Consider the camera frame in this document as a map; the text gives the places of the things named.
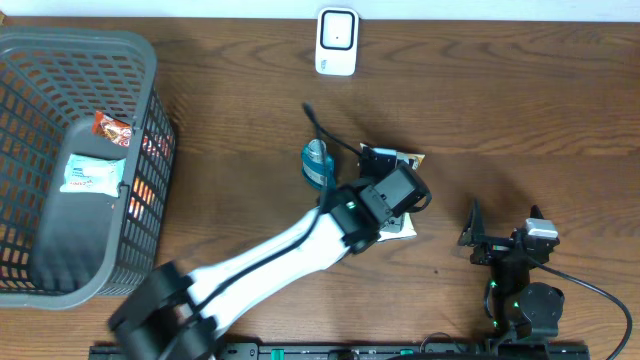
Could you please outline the yellow snack chip bag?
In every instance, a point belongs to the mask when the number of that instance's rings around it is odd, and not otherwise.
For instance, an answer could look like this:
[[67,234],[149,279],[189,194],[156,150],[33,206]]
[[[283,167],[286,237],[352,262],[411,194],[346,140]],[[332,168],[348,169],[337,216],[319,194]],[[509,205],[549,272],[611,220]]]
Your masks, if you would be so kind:
[[[388,175],[399,163],[406,163],[417,170],[425,158],[424,154],[407,153],[395,149],[371,147],[360,144],[361,152],[367,158],[362,160],[360,176],[381,179]],[[417,236],[411,216],[405,213],[401,217],[391,218],[380,230],[379,243],[389,241],[411,240]]]

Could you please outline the blue mouthwash bottle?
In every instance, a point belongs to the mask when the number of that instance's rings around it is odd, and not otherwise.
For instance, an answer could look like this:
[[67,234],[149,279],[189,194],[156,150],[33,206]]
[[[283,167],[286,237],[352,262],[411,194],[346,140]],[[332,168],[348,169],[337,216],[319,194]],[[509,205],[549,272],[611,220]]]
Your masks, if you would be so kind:
[[321,190],[336,187],[335,161],[326,143],[318,138],[311,140],[301,151],[302,175],[314,188]]

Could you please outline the orange chocolate bar wrapper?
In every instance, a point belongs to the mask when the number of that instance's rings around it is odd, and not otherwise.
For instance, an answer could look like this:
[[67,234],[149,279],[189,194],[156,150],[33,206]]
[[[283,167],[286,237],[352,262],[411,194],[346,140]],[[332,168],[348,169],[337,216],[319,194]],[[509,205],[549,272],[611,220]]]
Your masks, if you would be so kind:
[[92,133],[121,147],[128,147],[132,138],[130,125],[113,119],[101,111],[95,113]]

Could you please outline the teal wet wipes pack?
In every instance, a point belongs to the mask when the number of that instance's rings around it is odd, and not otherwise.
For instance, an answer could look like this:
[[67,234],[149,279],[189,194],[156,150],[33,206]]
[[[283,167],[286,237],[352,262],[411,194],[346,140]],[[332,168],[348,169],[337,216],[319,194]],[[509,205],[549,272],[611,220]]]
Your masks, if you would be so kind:
[[119,197],[126,160],[106,160],[71,154],[64,168],[62,193],[92,193]]

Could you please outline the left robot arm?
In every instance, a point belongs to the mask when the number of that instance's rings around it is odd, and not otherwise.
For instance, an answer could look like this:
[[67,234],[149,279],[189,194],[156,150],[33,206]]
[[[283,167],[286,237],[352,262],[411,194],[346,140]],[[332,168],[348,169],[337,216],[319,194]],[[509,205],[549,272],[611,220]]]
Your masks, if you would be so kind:
[[212,359],[220,338],[282,288],[370,248],[392,219],[423,210],[431,193],[422,155],[366,147],[359,179],[328,189],[297,223],[234,258],[181,274],[154,269],[108,321],[129,359]]

